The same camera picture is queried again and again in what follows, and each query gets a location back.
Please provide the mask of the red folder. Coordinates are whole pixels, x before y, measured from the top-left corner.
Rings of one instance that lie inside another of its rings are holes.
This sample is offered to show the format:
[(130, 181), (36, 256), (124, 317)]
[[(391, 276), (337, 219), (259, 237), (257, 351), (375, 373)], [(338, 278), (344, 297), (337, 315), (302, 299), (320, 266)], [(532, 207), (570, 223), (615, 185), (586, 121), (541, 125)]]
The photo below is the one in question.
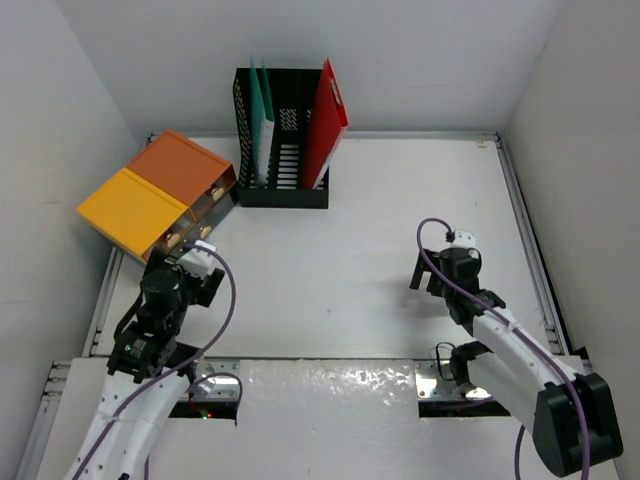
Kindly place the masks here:
[(302, 187), (316, 189), (349, 126), (346, 105), (329, 58), (324, 61), (307, 128)]

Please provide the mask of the green clip folder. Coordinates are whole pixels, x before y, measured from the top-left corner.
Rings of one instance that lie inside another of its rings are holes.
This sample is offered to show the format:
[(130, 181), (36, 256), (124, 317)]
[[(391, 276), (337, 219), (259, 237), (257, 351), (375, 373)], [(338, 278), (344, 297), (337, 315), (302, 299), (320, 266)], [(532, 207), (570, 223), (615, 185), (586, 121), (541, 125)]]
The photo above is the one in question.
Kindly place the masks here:
[(268, 72), (265, 65), (257, 68), (254, 60), (250, 59), (249, 80), (254, 178), (256, 185), (262, 188), (265, 187), (268, 182), (275, 128), (274, 108)]

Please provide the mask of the orange drawer cabinet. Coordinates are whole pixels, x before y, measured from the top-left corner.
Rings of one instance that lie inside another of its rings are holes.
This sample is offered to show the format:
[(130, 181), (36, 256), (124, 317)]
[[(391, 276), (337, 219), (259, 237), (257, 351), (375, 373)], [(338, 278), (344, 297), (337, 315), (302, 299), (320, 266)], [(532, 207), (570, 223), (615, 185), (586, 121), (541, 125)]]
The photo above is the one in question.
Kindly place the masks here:
[(223, 190), (236, 183), (230, 161), (171, 129), (147, 145), (127, 168), (187, 206), (218, 181)]

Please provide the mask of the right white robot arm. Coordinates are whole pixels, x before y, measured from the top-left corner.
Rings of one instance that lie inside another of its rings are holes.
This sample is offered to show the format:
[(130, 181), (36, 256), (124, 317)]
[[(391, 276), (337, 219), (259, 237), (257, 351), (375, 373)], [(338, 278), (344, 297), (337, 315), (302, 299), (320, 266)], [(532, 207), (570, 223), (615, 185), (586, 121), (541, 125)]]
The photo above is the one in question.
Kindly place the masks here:
[(422, 249), (411, 279), (417, 289), (428, 274), (427, 292), (444, 300), (472, 338), (452, 350), (451, 380), (489, 393), (531, 435), (540, 460), (557, 477), (587, 474), (620, 457), (624, 447), (608, 383), (554, 358), (502, 298), (480, 287), (481, 266), (472, 247)]

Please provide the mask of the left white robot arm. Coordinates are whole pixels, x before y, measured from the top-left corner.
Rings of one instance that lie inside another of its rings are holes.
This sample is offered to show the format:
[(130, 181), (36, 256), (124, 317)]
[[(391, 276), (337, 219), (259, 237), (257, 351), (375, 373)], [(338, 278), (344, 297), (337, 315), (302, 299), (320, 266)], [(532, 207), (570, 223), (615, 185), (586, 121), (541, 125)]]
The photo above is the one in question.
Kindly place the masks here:
[(202, 350), (180, 343), (187, 310), (207, 307), (226, 269), (192, 273), (165, 264), (143, 274), (137, 298), (114, 331), (98, 406), (69, 479), (134, 479), (183, 395), (197, 396), (220, 372), (205, 372)]

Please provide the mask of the yellow drawer cabinet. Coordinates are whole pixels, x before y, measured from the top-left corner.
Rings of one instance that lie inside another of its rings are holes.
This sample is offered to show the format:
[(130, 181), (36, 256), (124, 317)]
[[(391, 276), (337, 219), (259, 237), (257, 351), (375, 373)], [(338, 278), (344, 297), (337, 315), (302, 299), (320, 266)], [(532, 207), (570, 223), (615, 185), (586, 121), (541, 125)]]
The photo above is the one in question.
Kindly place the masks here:
[(77, 212), (142, 263), (148, 261), (155, 246), (169, 251), (195, 225), (187, 205), (128, 168), (106, 181)]

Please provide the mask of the black file organizer rack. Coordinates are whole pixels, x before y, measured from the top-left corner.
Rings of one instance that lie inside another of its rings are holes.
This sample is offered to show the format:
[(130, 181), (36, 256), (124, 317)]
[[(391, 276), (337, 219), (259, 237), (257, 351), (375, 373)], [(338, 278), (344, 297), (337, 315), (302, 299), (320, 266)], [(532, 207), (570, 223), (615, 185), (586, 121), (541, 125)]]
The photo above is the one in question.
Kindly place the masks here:
[(319, 69), (267, 70), (275, 121), (268, 179), (260, 187), (256, 184), (252, 159), (250, 70), (236, 70), (233, 100), (241, 160), (235, 190), (241, 206), (322, 210), (329, 207), (328, 176), (315, 190), (302, 187), (306, 130), (320, 73)]

